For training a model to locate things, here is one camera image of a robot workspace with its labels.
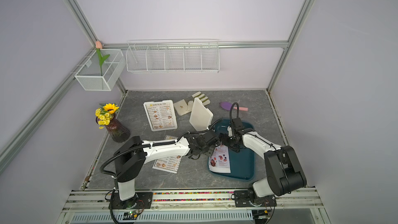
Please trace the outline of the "dim sum menu sheet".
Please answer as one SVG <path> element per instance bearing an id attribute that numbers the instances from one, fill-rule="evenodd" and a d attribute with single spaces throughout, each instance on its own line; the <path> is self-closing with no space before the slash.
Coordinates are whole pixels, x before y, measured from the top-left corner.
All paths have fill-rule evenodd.
<path id="1" fill-rule="evenodd" d="M 182 156 L 171 156 L 157 159 L 152 168 L 155 170 L 176 174 L 178 172 L 181 159 Z"/>

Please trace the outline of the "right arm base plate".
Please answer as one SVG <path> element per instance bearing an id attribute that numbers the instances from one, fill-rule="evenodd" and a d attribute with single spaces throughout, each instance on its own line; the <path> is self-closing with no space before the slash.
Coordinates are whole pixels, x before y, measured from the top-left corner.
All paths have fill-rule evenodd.
<path id="1" fill-rule="evenodd" d="M 275 207 L 275 196 L 257 197 L 251 190 L 236 190 L 232 193 L 231 199 L 236 207 Z"/>

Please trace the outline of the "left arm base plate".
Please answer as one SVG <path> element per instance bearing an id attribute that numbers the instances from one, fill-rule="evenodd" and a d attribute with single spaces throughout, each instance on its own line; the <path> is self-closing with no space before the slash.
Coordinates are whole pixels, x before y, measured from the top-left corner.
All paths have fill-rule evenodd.
<path id="1" fill-rule="evenodd" d="M 113 209 L 150 209 L 152 203 L 152 192 L 138 192 L 134 197 L 121 201 L 119 193 L 110 196 L 110 203 Z"/>

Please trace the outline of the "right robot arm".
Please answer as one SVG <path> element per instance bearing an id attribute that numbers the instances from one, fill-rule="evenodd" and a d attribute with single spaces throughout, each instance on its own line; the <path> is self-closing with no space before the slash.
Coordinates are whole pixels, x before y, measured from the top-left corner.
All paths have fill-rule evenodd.
<path id="1" fill-rule="evenodd" d="M 266 177 L 248 188 L 253 200 L 271 195 L 283 196 L 307 185 L 307 179 L 293 147 L 280 146 L 244 126 L 240 118 L 228 121 L 228 137 L 223 144 L 232 148 L 244 146 L 264 160 Z"/>

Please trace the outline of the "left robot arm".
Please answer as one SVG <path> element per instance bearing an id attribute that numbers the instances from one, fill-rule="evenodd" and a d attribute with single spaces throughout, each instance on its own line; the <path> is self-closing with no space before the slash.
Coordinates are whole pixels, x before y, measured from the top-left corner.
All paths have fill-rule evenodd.
<path id="1" fill-rule="evenodd" d="M 219 144 L 219 135 L 213 130 L 185 133 L 177 139 L 164 141 L 143 141 L 134 136 L 114 154 L 114 178 L 120 201 L 135 198 L 135 179 L 144 164 L 166 157 L 187 156 L 193 159 L 203 154 L 211 156 Z"/>

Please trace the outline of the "special menu sheet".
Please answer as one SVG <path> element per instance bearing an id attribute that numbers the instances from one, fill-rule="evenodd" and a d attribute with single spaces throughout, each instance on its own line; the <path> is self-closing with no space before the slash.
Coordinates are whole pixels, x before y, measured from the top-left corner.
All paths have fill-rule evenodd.
<path id="1" fill-rule="evenodd" d="M 214 149 L 208 161 L 208 168 L 214 173 L 231 173 L 229 148 L 227 146 L 220 145 Z"/>

